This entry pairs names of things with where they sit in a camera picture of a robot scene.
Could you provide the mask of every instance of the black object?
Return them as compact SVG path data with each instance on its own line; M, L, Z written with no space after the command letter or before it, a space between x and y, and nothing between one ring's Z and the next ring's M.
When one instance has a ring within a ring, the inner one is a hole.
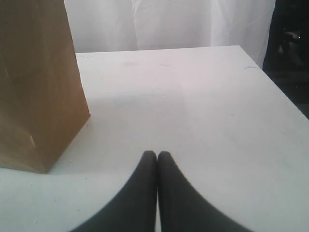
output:
M72 232L154 232L156 156L144 152L120 192L96 215Z
M162 232L249 232L208 203L169 152L158 157L158 194Z

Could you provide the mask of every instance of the brown paper bag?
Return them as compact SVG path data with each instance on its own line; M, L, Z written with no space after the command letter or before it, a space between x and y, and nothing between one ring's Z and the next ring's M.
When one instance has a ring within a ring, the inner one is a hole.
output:
M88 118L63 0L0 0L0 167L47 172Z

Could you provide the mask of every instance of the white tabletop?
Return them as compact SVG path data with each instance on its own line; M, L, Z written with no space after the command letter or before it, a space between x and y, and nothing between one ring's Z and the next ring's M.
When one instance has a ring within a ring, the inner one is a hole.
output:
M1 231L73 229L151 149L243 226L309 231L309 121L239 46L77 59L92 117L50 174L0 169Z

